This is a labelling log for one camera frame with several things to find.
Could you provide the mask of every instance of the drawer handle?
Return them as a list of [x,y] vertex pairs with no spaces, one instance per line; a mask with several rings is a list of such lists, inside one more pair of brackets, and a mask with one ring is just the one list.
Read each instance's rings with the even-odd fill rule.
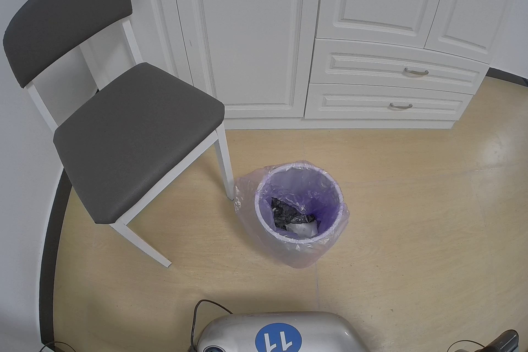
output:
[[407,73],[412,73],[413,75],[429,75],[429,71],[428,70],[425,70],[425,71],[413,71],[411,69],[409,69],[408,67],[406,67],[403,71],[407,72]]
[[389,107],[392,107],[393,109],[400,109],[400,110],[410,109],[412,106],[413,106],[412,104],[410,105],[396,105],[394,103],[389,104]]

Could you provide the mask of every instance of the cable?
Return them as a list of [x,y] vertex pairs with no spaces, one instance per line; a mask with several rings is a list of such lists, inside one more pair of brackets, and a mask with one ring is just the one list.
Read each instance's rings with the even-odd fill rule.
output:
[[42,352],[46,346],[54,345],[55,343],[60,343],[60,344],[62,344],[62,345],[66,345],[66,346],[68,346],[69,348],[71,348],[71,350],[73,350],[73,352],[76,352],[76,350],[75,350],[71,345],[69,345],[69,344],[67,344],[67,343],[65,343],[65,342],[58,342],[58,341],[57,341],[57,342],[53,341],[53,342],[48,342],[48,343],[46,343],[46,344],[45,344],[45,345],[44,345],[44,346],[43,346],[38,352]]
[[460,342],[474,343],[474,344],[476,344],[476,345],[482,346],[482,348],[485,348],[485,346],[484,346],[482,343],[475,342],[474,340],[457,340],[456,342],[452,343],[451,346],[449,346],[445,352],[449,352],[449,349],[451,349],[451,347],[452,347],[453,345],[456,345],[457,343],[460,343]]
[[214,302],[214,301],[209,301],[208,299],[200,299],[198,301],[198,303],[196,304],[196,306],[194,307],[194,316],[193,316],[193,326],[191,327],[191,348],[190,350],[196,350],[196,346],[194,345],[194,327],[196,326],[196,314],[198,312],[198,307],[200,306],[201,303],[212,303],[214,305],[216,305],[217,307],[220,307],[222,308],[224,311],[227,311],[229,314],[233,314],[230,310],[228,310],[225,306],[223,305],[220,305],[219,303],[217,302]]

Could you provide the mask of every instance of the chair backrest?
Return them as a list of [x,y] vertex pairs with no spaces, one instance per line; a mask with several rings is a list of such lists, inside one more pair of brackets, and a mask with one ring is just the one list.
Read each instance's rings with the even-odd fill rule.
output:
[[4,34],[16,80],[25,87],[71,49],[131,14],[130,0],[28,0]]

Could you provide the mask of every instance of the bin liner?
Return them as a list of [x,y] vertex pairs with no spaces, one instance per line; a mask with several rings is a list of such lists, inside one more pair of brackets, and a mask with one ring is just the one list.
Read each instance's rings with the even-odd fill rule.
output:
[[[240,177],[235,183],[234,207],[255,243],[274,258],[302,269],[315,263],[337,241],[348,223],[348,208],[336,181],[308,161],[268,166]],[[302,238],[278,229],[272,197],[313,214],[318,234]]]

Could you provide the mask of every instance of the white wall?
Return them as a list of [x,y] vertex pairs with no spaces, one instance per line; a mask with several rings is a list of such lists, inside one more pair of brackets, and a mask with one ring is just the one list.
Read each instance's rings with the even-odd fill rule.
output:
[[[25,1],[0,0],[0,35]],[[37,86],[59,122],[95,89],[79,51],[41,76]],[[31,352],[42,346],[37,310],[40,259],[62,167],[51,131],[17,84],[3,49],[0,128],[0,349]]]
[[528,0],[513,0],[491,67],[528,78]]

